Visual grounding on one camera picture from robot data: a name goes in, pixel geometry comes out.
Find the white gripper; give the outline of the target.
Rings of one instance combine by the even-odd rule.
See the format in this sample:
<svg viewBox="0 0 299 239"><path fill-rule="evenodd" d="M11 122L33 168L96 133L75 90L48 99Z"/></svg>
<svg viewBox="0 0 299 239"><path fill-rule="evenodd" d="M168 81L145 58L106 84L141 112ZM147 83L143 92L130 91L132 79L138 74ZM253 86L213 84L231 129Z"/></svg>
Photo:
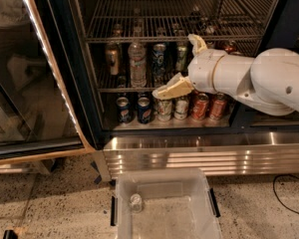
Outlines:
<svg viewBox="0 0 299 239"><path fill-rule="evenodd" d="M227 53L223 50L207 49L205 41L198 35L189 34L188 41L193 46L194 58L188 65L188 77L175 75L166 85L152 92L159 100L170 100L188 95L193 88L199 92L215 94L213 73L217 63Z"/></svg>

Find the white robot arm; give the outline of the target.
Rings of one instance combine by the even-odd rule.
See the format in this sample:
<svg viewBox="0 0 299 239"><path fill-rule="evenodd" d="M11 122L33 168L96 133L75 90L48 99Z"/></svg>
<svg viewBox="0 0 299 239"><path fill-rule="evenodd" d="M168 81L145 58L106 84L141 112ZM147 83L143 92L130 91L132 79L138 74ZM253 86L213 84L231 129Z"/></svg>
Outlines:
<svg viewBox="0 0 299 239"><path fill-rule="evenodd" d="M152 92L155 98L175 99L196 90L226 94L271 116L299 113L299 54L273 48L255 58L235 56L209 49L198 35L188 40L193 45L188 75L176 74Z"/></svg>

